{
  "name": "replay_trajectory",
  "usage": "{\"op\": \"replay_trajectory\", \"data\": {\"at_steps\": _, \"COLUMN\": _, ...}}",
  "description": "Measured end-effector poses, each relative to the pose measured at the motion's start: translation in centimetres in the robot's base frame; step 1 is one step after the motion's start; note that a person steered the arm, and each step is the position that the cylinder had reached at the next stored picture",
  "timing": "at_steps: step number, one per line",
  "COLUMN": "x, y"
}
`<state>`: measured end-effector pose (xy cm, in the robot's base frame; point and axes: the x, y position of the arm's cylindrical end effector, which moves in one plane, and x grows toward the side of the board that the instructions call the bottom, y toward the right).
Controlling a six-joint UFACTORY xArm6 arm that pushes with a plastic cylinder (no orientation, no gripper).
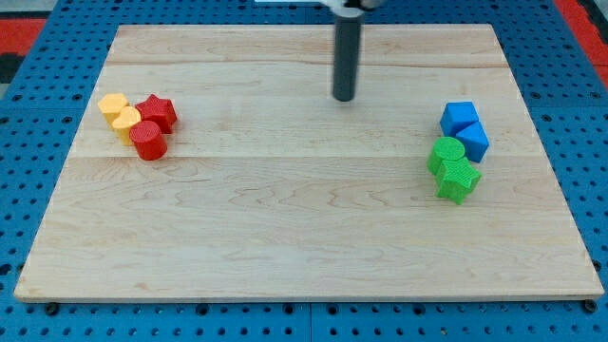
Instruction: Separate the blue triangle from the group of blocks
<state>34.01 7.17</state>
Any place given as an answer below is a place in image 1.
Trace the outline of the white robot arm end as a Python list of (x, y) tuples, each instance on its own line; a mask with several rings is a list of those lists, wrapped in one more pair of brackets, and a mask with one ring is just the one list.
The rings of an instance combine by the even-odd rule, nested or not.
[(254, 3), (274, 7), (320, 6), (322, 9), (327, 8), (339, 17), (356, 18), (383, 6), (386, 0), (255, 0)]

